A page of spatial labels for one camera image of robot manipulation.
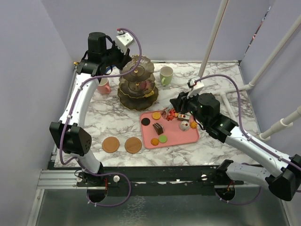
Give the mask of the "three-tier grey cake stand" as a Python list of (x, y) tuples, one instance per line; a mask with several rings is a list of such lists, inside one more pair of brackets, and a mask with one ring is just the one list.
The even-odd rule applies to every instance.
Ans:
[[(153, 105), (158, 98), (158, 88), (153, 73), (154, 64), (149, 58), (142, 56), (134, 71), (119, 78), (118, 97), (124, 107), (142, 111)], [(152, 90), (155, 94), (145, 97)]]

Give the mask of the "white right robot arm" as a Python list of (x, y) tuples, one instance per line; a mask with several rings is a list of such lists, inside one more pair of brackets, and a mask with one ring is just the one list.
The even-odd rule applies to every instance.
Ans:
[(231, 161), (216, 172), (219, 183), (245, 181), (269, 189), (281, 200), (292, 200), (301, 185), (300, 155), (289, 156), (251, 136), (240, 123), (220, 112), (220, 102), (211, 93), (188, 97), (181, 92), (170, 103), (177, 113), (190, 113), (210, 137), (242, 151), (261, 165), (257, 169)]

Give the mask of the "layered square cake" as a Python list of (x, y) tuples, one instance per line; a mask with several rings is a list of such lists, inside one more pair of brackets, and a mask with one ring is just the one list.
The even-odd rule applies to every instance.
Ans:
[(188, 114), (178, 114), (177, 120), (179, 121), (189, 121), (190, 120), (190, 115)]

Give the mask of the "red frosted donut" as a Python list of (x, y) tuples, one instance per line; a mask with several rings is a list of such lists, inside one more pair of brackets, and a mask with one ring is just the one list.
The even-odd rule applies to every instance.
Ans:
[(172, 121), (173, 119), (176, 119), (178, 117), (178, 113), (175, 111), (175, 109), (172, 109), (168, 112), (166, 119), (168, 121)]

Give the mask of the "metal serving tongs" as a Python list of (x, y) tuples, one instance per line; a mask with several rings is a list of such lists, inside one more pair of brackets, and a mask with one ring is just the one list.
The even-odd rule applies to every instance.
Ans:
[(168, 114), (168, 112), (170, 111), (170, 110), (172, 110), (173, 108), (165, 108), (162, 112), (161, 112), (161, 116), (164, 118), (164, 119), (166, 119), (166, 116), (167, 116), (167, 114)]

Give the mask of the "yellow cake slice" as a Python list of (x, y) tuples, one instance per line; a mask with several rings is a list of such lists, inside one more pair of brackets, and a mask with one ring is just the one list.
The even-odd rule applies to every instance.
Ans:
[(154, 91), (152, 90), (150, 93), (146, 94), (145, 97), (151, 97), (151, 96), (153, 96), (154, 94), (155, 94), (155, 93), (154, 93)]

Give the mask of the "chocolate cake slice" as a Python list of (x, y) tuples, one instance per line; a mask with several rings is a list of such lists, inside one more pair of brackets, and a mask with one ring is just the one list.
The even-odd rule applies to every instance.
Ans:
[(159, 123), (154, 123), (154, 124), (153, 124), (153, 128), (155, 129), (155, 131), (156, 131), (156, 133), (157, 133), (158, 135), (161, 135), (161, 134), (164, 133), (164, 128), (163, 128), (163, 126), (162, 126), (161, 124), (159, 124)]

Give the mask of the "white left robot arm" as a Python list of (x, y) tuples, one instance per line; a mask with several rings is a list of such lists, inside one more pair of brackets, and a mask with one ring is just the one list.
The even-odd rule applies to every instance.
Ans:
[(91, 151), (92, 137), (84, 129), (90, 100), (103, 79), (110, 78), (113, 67), (122, 70), (131, 61), (129, 47), (138, 42), (128, 30), (119, 28), (115, 39), (102, 32), (88, 36), (88, 49), (77, 64), (75, 86), (68, 105), (49, 130), (58, 149), (62, 165), (75, 160), (88, 173), (88, 181), (98, 186), (103, 182), (103, 165)]

